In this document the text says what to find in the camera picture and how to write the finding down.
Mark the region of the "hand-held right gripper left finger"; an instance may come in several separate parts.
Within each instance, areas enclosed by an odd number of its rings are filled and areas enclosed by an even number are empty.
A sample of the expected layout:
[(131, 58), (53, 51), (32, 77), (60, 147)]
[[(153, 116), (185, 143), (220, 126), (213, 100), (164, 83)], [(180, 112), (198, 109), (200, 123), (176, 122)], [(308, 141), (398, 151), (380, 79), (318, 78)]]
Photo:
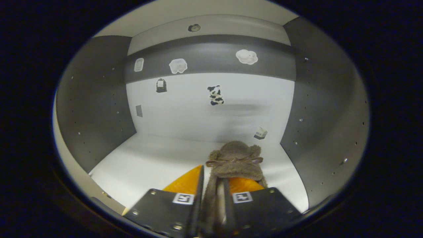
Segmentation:
[(196, 238), (203, 194), (204, 166), (185, 173), (166, 189), (149, 189), (122, 216), (155, 237)]

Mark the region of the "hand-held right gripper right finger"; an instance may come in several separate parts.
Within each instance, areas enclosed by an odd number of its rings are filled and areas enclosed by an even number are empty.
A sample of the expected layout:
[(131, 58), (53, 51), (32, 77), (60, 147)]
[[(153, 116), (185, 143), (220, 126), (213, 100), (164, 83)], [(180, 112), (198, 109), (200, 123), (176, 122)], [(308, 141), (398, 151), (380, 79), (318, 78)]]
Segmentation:
[(223, 184), (223, 237), (275, 237), (302, 219), (301, 212), (275, 187), (230, 193), (228, 179), (223, 179)]

